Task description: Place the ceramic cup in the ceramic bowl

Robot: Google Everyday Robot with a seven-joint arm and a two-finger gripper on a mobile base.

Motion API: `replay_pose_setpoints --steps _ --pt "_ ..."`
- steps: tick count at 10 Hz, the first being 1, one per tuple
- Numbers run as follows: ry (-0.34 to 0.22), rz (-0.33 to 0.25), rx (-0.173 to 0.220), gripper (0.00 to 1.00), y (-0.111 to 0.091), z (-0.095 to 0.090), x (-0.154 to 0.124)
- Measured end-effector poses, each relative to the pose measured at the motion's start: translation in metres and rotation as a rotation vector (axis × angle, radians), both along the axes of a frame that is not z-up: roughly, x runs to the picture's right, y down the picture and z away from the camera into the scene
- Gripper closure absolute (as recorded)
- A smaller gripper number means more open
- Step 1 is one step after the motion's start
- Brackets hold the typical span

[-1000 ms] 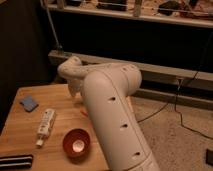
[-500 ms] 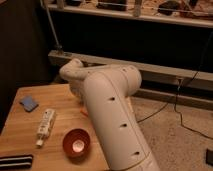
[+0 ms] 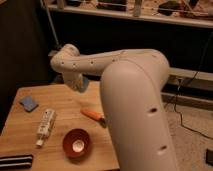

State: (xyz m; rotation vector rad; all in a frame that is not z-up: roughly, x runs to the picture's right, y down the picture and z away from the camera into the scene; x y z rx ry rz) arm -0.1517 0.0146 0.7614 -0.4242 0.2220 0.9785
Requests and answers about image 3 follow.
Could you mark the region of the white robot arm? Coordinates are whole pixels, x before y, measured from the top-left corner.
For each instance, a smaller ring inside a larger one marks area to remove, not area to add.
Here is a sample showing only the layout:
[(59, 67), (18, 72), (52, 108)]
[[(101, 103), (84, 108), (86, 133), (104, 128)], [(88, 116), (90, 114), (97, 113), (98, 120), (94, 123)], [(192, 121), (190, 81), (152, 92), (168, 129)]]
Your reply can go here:
[(65, 84), (79, 91), (84, 75), (100, 77), (100, 98), (120, 171), (179, 171), (161, 98), (169, 63), (155, 49), (82, 55), (65, 45), (51, 59)]

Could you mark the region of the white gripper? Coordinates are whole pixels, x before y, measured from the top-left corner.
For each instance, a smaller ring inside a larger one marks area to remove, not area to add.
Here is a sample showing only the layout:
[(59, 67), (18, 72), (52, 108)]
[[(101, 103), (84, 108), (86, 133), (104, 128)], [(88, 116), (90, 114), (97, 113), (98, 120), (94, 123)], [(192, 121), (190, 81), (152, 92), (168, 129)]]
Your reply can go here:
[(63, 80), (74, 91), (79, 91), (83, 84), (83, 76), (79, 73), (65, 72), (63, 73)]

